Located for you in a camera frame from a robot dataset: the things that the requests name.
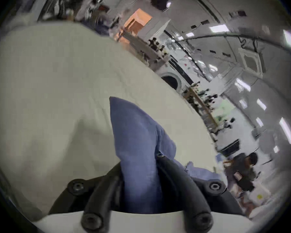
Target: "air conditioning vent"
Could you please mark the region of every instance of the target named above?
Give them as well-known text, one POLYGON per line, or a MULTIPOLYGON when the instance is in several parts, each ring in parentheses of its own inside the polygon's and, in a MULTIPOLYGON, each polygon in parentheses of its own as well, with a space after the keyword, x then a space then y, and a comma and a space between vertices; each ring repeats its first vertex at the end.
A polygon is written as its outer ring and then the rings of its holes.
POLYGON ((231 57, 231 55, 230 54, 228 54, 228 53, 222 53, 224 56, 227 56, 227 57, 231 57))
POLYGON ((260 54, 251 50, 241 48, 238 49, 238 52, 241 55, 245 70, 255 74, 256 76, 262 77, 263 70, 260 54))

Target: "cable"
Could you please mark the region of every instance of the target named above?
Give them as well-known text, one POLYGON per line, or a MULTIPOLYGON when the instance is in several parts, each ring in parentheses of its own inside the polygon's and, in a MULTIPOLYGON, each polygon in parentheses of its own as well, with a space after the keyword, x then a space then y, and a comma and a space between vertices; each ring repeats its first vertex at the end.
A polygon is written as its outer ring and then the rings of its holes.
MULTIPOLYGON (((201 26, 201 24, 200 24, 199 26, 201 26)), ((198 27, 196 27, 196 28, 194 28, 194 29, 192 30, 192 32, 193 32, 195 29, 198 29, 198 28, 199 28, 199 26, 198 26, 198 27)), ((189 31, 190 31, 190 30, 189 30, 189 31)), ((182 31, 182 33, 186 33, 186 32, 189 32, 189 31, 185 31, 185 32, 183 32, 183 31, 182 31)))
POLYGON ((253 40, 253 41, 252 41, 252 45, 253 45, 254 51, 255 51, 255 52, 258 52, 258 51, 257 51, 257 48, 256 48, 256 46, 255 46, 255 43, 254 43, 255 41, 256 41, 256 40, 253 40))
POLYGON ((246 41, 246 39, 241 40, 240 37, 238 37, 238 39, 239 39, 239 41, 241 43, 241 48, 243 49, 244 48, 244 45, 247 44, 247 41, 246 41))

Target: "blue cloth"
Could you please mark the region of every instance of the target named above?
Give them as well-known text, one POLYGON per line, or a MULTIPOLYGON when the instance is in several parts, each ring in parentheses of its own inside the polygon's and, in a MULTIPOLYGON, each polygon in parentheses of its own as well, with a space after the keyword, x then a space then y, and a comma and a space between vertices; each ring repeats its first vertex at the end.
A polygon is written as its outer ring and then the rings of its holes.
POLYGON ((209 170, 204 169, 204 168, 194 167, 194 164, 192 161, 189 161, 189 163, 186 165, 185 171, 191 177, 199 178, 206 181, 221 178, 218 173, 210 172, 209 170))
MULTIPOLYGON (((174 160, 175 143, 156 121, 126 100, 110 97, 110 116, 115 152, 121 160, 124 177, 126 211, 160 213, 162 190, 155 156, 161 153, 174 160)), ((193 163, 186 167, 186 171, 196 178, 214 178, 212 172, 196 168, 193 163)))

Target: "dark shirt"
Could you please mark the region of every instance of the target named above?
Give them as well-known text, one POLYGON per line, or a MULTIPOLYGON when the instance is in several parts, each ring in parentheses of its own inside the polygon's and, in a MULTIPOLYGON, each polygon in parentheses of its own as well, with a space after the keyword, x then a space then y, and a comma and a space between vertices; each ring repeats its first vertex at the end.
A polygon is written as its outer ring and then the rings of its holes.
POLYGON ((233 158, 232 169, 234 173, 238 171, 242 176, 249 177, 250 168, 246 166, 245 159, 245 153, 240 153, 239 155, 235 156, 233 158))

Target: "person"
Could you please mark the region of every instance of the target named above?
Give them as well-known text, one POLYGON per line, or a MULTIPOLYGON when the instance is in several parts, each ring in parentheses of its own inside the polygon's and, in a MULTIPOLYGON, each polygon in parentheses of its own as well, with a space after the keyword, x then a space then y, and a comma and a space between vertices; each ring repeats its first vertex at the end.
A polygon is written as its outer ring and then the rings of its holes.
POLYGON ((245 153, 240 153, 235 156, 232 160, 223 161, 225 167, 225 174, 228 180, 227 188, 230 189, 235 184, 236 180, 234 174, 236 172, 240 173, 241 176, 252 179, 252 166, 258 162, 258 155, 256 152, 253 152, 246 156, 245 153))

